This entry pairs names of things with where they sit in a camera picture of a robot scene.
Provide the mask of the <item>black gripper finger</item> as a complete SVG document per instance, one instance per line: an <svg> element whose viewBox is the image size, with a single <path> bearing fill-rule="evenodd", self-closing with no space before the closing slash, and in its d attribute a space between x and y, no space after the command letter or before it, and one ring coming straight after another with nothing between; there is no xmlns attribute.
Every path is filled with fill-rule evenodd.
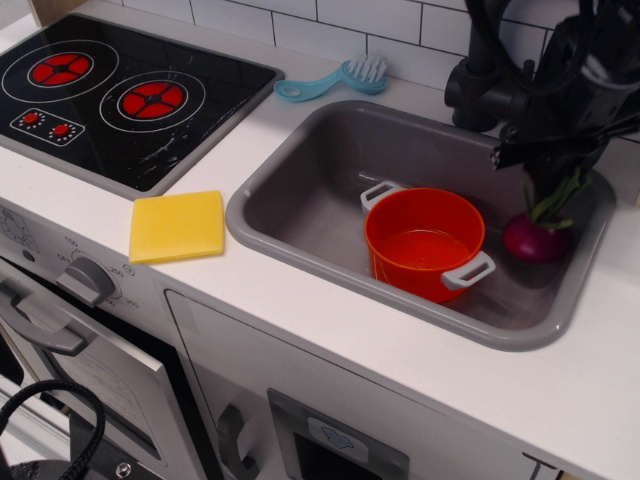
<svg viewBox="0 0 640 480"><path fill-rule="evenodd" d="M527 160L524 171L534 185L536 198L546 198L555 192L566 176L566 161L558 158L539 158Z"/></svg>
<svg viewBox="0 0 640 480"><path fill-rule="evenodd" d="M570 149L566 155L565 174L574 175L576 170L580 170L582 175L585 175L598 162L602 153L602 147L588 147L582 150Z"/></svg>

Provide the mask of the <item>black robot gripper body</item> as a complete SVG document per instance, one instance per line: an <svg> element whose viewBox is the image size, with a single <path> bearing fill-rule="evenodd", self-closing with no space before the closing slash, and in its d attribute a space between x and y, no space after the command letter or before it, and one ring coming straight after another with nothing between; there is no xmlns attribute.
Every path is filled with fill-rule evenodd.
<svg viewBox="0 0 640 480"><path fill-rule="evenodd" d="M585 159L614 137L639 131L639 72L583 69L560 91L529 102L500 132L496 169L533 167L547 158Z"/></svg>

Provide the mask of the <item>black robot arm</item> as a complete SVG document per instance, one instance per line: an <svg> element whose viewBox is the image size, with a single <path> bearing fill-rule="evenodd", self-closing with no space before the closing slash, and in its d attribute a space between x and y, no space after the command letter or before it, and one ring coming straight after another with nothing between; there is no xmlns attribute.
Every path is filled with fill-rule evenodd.
<svg viewBox="0 0 640 480"><path fill-rule="evenodd" d="M589 171L610 139L639 130L639 4L601 1L591 24L568 17L552 35L531 98L501 131L496 168L522 165L538 199L576 168Z"/></svg>

